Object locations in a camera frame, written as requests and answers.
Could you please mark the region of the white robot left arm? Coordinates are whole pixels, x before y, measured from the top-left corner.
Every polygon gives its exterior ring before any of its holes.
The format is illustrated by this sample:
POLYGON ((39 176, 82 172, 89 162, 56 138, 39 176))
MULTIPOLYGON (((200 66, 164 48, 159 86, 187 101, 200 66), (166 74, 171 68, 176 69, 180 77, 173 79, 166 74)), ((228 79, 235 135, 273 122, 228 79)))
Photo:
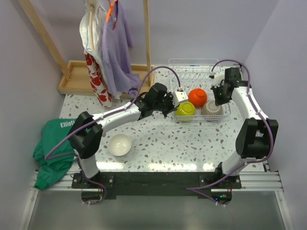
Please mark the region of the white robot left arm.
POLYGON ((126 123, 149 117, 154 111, 167 116, 178 108, 180 95, 181 92, 168 92, 165 85, 156 83, 148 92, 117 109, 95 115, 81 113, 68 133, 68 140, 78 156, 78 164, 84 174, 82 182, 89 188, 99 184, 95 154, 104 134, 126 123))

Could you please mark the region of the plain white bowl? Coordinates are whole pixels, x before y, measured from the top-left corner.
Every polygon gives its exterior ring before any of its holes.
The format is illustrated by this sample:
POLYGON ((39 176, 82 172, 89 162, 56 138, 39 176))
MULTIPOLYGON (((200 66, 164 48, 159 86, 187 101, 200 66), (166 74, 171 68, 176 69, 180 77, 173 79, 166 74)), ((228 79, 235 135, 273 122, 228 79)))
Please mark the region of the plain white bowl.
POLYGON ((129 136, 125 134, 114 135, 108 143, 108 151, 116 156, 121 157, 126 155, 132 146, 132 141, 129 136))

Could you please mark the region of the lime green bowl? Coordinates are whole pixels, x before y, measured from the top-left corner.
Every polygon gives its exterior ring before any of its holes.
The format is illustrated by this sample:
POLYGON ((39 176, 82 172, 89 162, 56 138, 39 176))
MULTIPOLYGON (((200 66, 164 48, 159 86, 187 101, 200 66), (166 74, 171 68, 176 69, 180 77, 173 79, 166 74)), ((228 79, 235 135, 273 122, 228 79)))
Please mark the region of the lime green bowl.
POLYGON ((174 112, 176 116, 191 116, 195 114, 195 106, 191 102, 181 103, 174 112))

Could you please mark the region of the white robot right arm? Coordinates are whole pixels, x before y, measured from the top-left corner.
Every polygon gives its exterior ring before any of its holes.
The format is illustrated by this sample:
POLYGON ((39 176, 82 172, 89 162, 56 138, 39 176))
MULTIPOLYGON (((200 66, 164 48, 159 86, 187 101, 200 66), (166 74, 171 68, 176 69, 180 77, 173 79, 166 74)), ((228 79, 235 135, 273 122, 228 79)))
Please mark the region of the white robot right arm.
POLYGON ((263 113, 253 95, 250 81, 242 79, 239 68, 211 70, 209 77, 213 79, 211 90, 215 104, 233 101, 243 118, 234 153, 219 163, 214 172, 214 184, 225 188, 231 182, 230 177, 239 175, 248 164, 266 161, 271 156, 279 124, 263 113))

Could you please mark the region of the brown patterned ceramic bowl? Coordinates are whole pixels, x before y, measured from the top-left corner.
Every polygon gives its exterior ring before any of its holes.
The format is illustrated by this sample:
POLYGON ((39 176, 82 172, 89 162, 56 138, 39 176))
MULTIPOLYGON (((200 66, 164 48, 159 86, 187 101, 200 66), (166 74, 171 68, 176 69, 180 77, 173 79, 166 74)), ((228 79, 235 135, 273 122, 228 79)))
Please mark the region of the brown patterned ceramic bowl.
POLYGON ((201 108, 201 115, 205 116, 221 116, 224 114, 223 107, 216 105, 215 100, 207 101, 201 108))

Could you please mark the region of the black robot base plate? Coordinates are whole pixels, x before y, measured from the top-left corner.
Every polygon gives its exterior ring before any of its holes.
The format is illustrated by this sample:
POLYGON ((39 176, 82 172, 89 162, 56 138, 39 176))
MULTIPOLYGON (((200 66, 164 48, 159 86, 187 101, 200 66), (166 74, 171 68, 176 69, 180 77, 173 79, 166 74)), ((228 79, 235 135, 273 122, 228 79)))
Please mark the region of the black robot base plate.
POLYGON ((100 172, 88 182, 81 173, 72 176, 71 187, 82 189, 83 201, 106 199, 117 196, 196 196, 187 188, 203 187, 215 181, 213 172, 100 172))

